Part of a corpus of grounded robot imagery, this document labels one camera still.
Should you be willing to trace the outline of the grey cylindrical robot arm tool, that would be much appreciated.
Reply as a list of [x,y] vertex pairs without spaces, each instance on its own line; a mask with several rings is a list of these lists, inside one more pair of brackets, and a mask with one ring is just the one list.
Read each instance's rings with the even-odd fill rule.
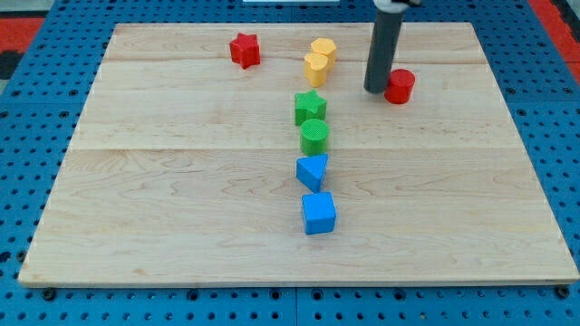
[[423,5],[422,0],[373,0],[376,16],[363,87],[373,94],[385,91],[406,11]]

